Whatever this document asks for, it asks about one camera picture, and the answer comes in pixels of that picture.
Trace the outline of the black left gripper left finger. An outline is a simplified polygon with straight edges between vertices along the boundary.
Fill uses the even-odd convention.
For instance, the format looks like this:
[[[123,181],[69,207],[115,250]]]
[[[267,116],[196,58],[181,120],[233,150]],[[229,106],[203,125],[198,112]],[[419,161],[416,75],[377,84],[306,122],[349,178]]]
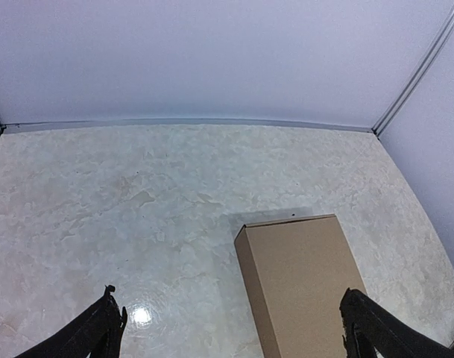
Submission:
[[[21,353],[20,357],[119,357],[127,310],[119,308],[112,293],[104,294],[53,336]]]

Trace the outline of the brown cardboard box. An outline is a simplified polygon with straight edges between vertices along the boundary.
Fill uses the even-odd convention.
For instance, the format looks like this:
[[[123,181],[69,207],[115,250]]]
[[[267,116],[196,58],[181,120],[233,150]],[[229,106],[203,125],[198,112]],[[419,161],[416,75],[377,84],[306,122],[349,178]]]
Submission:
[[[245,224],[234,240],[265,357],[345,357],[339,310],[365,290],[334,214]]]

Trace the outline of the right aluminium frame post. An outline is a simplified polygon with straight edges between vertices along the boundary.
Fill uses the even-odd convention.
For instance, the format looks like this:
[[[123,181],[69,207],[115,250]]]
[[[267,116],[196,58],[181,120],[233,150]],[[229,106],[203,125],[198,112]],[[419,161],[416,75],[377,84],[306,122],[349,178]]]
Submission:
[[[402,110],[406,102],[411,98],[420,82],[424,79],[432,64],[437,60],[444,46],[454,31],[454,5],[428,47],[425,55],[421,58],[413,73],[409,76],[400,93],[388,106],[387,110],[376,121],[371,132],[376,138],[380,138],[385,129],[393,122],[397,114]]]

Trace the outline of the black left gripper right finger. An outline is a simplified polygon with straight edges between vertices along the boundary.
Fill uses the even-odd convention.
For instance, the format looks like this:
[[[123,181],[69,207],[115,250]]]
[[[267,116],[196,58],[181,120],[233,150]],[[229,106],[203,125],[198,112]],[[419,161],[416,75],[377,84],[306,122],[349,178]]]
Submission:
[[[348,357],[454,357],[454,350],[418,333],[358,289],[340,303]]]

